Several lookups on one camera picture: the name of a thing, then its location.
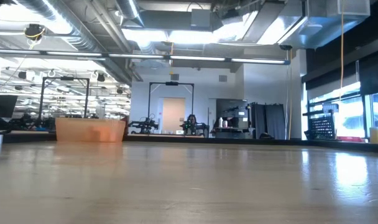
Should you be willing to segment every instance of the wire rack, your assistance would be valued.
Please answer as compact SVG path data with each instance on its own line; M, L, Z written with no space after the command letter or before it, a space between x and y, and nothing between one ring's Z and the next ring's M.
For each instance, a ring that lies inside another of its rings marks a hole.
M334 118L333 116L324 116L321 118L311 118L310 134L312 139L335 139Z

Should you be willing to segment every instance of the black metal frame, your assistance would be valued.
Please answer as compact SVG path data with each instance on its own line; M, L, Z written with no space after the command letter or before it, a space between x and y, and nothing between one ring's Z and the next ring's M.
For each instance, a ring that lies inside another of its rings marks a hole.
M161 85L170 85L170 86L177 86L177 85L191 85L191 114L193 114L193 100L195 99L195 84L194 83L173 83L171 82L150 82L149 83L149 99L147 100L147 117L150 116L150 95L152 93L152 85L153 84L161 84Z
M39 111L39 118L38 119L41 119L41 115L42 115L42 103L43 103L43 100L44 100L44 90L46 88L46 86L45 86L46 80L61 80L61 81L85 80L85 81L87 81L86 95L85 95L85 106L84 106L84 118L87 117L88 95L90 94L90 79L89 78L43 77L42 78L42 86L41 86L41 97L40 97L40 111Z

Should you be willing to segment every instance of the orange box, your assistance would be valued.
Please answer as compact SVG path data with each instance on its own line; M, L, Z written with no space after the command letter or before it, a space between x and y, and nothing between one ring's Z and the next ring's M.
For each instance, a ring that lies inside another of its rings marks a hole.
M65 142L121 142L126 122L111 119L57 118L57 140Z

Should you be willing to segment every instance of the doorway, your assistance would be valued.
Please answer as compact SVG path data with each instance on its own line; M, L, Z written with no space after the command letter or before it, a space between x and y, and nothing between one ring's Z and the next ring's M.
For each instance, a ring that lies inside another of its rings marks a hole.
M163 131L162 134L175 134L182 130L180 125L185 120L185 99L164 98L163 99Z

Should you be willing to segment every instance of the black curtain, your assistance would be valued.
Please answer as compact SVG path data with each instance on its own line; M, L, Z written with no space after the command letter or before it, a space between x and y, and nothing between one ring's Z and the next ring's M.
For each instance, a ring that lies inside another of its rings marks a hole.
M267 105L266 120L268 134L275 139L285 139L284 109L283 105Z
M265 126L265 105L253 104L251 106L252 127L255 128L255 138L259 139L262 133L266 132Z

